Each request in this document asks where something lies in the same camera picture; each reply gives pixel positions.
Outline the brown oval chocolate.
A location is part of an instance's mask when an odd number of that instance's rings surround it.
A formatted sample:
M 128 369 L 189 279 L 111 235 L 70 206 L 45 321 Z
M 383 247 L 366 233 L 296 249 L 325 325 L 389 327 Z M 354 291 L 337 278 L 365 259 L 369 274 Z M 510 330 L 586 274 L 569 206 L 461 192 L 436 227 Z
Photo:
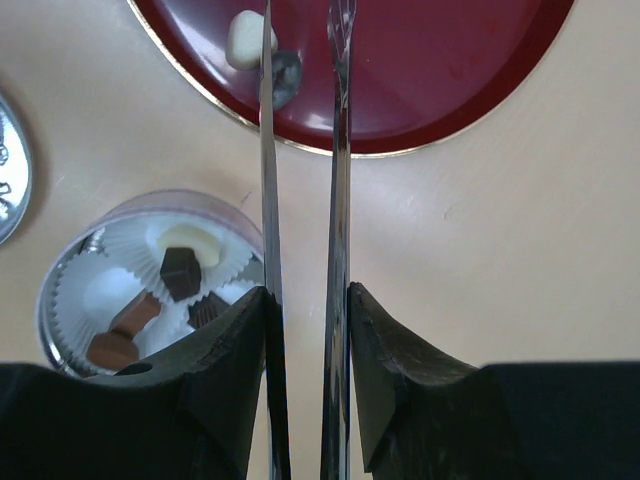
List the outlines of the brown oval chocolate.
M 139 360 L 139 350 L 131 338 L 108 331 L 92 338 L 86 358 L 97 367 L 119 371 Z

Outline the striped brown bar chocolate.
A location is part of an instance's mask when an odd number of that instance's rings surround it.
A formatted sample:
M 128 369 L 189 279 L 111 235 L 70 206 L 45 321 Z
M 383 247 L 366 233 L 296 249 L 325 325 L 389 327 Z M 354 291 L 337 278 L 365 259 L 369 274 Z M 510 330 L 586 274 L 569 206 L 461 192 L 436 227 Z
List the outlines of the striped brown bar chocolate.
M 141 291 L 113 318 L 109 330 L 133 339 L 161 309 L 162 304 L 154 295 Z

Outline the dark brown chocolate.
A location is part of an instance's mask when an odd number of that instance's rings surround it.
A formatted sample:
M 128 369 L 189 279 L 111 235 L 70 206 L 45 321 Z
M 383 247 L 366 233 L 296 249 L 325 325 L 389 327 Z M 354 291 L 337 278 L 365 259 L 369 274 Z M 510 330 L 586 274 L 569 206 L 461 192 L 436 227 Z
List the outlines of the dark brown chocolate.
M 160 278 L 174 301 L 195 296 L 201 288 L 202 273 L 194 250 L 187 247 L 167 248 Z

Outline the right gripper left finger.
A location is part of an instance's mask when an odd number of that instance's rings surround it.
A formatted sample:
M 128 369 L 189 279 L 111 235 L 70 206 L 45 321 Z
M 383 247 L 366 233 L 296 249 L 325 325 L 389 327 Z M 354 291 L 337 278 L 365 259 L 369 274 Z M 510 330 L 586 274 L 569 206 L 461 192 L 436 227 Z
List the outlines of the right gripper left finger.
M 264 362 L 265 291 L 116 375 L 1 367 L 5 479 L 243 479 Z

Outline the silver metal tongs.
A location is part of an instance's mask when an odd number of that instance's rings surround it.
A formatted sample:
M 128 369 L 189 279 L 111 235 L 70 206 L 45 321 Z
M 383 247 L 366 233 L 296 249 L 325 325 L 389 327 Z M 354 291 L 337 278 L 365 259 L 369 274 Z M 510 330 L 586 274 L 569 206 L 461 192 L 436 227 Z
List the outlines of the silver metal tongs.
M 347 320 L 351 210 L 352 1 L 319 1 L 294 37 L 303 63 L 328 75 L 329 144 L 275 132 L 283 116 L 259 105 L 261 216 L 267 291 L 268 475 L 351 475 L 351 364 Z

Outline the white oval chocolate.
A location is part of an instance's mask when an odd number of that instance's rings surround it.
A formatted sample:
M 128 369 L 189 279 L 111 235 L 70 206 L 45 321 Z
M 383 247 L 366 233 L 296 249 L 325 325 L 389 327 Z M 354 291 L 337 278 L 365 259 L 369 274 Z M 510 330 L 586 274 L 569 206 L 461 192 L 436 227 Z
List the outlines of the white oval chocolate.
M 221 243 L 215 235 L 190 225 L 178 225 L 163 232 L 157 245 L 168 248 L 188 248 L 194 252 L 203 268 L 213 268 L 220 262 Z

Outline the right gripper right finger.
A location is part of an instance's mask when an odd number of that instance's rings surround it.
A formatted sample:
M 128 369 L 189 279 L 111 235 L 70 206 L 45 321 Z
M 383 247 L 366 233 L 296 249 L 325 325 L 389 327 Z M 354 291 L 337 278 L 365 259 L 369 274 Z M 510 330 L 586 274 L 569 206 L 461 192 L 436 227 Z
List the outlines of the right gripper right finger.
M 466 364 L 349 289 L 364 469 L 376 479 L 635 479 L 635 361 Z

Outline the dark square chocolate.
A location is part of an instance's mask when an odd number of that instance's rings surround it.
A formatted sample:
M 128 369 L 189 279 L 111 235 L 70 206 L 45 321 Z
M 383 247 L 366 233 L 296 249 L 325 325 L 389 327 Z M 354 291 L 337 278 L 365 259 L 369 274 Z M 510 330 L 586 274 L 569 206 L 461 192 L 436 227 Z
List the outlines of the dark square chocolate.
M 229 308 L 229 304 L 216 293 L 210 292 L 188 307 L 188 325 L 199 329 L 215 320 Z

